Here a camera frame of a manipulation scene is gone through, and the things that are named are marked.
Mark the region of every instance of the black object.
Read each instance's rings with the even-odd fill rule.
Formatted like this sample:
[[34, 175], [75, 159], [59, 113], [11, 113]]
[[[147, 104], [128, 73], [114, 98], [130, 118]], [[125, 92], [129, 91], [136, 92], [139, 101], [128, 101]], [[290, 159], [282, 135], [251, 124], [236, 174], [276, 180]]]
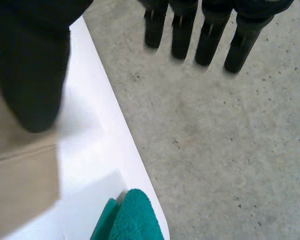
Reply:
[[69, 25], [91, 2], [0, 0], [0, 91], [31, 133], [49, 129], [57, 117], [70, 55]]
[[265, 19], [249, 19], [237, 16], [237, 28], [224, 62], [224, 68], [228, 72], [234, 74], [240, 72], [262, 28], [273, 18], [272, 16]]
[[190, 45], [198, 0], [170, 0], [169, 3], [174, 10], [171, 53], [176, 59], [184, 60]]
[[232, 9], [223, 12], [204, 12], [204, 23], [195, 54], [195, 61], [202, 66], [210, 65]]
[[144, 43], [153, 49], [159, 48], [168, 9], [168, 0], [140, 0], [145, 7]]

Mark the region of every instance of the concrete floor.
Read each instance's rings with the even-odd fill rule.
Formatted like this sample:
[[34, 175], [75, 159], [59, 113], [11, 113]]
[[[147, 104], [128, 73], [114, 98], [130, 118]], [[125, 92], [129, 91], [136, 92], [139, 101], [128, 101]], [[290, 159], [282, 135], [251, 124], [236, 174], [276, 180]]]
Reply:
[[156, 54], [137, 2], [94, 1], [84, 17], [157, 193], [172, 240], [300, 239], [300, 0], [276, 16], [236, 77], [223, 72], [235, 15], [208, 70]]

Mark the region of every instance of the brown cardboard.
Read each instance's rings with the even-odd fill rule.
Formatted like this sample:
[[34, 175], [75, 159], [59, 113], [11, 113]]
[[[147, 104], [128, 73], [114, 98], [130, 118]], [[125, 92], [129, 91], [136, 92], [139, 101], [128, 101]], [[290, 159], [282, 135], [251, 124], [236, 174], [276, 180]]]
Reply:
[[57, 200], [54, 136], [23, 130], [0, 96], [0, 238]]

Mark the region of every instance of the green towel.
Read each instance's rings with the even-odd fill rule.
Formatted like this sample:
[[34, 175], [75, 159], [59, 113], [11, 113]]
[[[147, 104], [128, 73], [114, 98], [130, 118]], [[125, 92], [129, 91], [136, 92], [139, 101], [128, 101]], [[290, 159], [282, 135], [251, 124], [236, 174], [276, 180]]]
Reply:
[[119, 211], [119, 205], [116, 200], [110, 198], [104, 207], [99, 221], [93, 231], [90, 240], [107, 240], [110, 235], [115, 218]]
[[91, 240], [164, 240], [164, 237], [149, 198], [143, 191], [132, 189], [120, 206], [114, 199], [108, 201]]

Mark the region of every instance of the teal cloth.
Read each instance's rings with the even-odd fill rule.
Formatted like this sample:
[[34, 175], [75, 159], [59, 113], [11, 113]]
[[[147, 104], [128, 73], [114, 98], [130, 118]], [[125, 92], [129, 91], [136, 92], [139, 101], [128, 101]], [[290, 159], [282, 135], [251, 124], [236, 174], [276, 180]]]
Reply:
[[119, 211], [119, 204], [110, 198], [104, 207], [90, 240], [107, 240]]
[[127, 192], [109, 240], [164, 240], [151, 202], [143, 191], [132, 189]]
[[143, 191], [132, 189], [120, 206], [114, 199], [108, 201], [91, 240], [164, 240], [164, 237], [149, 198]]

